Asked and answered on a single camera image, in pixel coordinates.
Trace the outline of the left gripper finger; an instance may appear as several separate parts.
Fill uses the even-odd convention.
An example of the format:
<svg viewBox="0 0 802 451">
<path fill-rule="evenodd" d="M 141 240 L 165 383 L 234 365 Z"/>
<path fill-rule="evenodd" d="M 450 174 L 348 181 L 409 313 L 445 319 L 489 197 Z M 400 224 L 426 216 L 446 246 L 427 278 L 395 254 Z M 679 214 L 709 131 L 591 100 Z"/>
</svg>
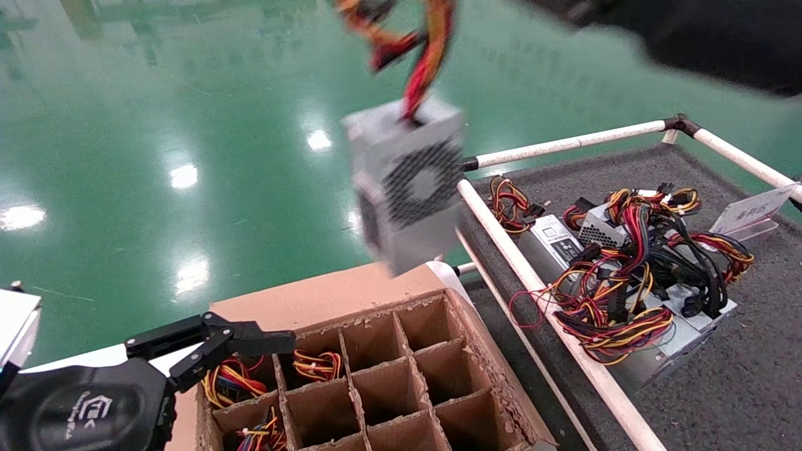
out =
<svg viewBox="0 0 802 451">
<path fill-rule="evenodd" d="M 263 331 L 254 321 L 192 321 L 186 342 L 198 343 L 198 347 L 169 369 L 168 380 L 178 392 L 189 391 L 235 354 L 289 354 L 295 349 L 297 334 L 290 330 Z"/>
</svg>

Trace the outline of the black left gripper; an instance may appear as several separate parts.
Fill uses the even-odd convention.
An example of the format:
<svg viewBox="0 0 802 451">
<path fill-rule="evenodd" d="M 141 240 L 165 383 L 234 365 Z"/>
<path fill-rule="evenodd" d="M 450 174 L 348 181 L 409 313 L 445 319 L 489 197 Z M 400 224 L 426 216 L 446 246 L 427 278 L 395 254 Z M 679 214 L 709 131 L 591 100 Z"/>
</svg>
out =
<svg viewBox="0 0 802 451">
<path fill-rule="evenodd" d="M 219 323 L 204 312 L 142 332 L 125 342 L 132 360 L 120 365 L 20 374 L 2 396 L 1 448 L 163 450 L 177 419 L 175 392 L 145 360 L 221 361 Z"/>
</svg>

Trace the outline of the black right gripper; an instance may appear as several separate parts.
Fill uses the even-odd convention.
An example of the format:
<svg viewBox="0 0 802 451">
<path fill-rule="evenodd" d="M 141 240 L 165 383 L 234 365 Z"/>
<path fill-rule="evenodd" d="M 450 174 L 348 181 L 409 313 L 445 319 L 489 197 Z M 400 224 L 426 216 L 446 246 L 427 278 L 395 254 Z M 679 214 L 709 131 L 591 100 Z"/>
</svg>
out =
<svg viewBox="0 0 802 451">
<path fill-rule="evenodd" d="M 571 28 L 636 35 L 662 66 L 783 98 L 801 91 L 799 1 L 530 1 Z"/>
</svg>

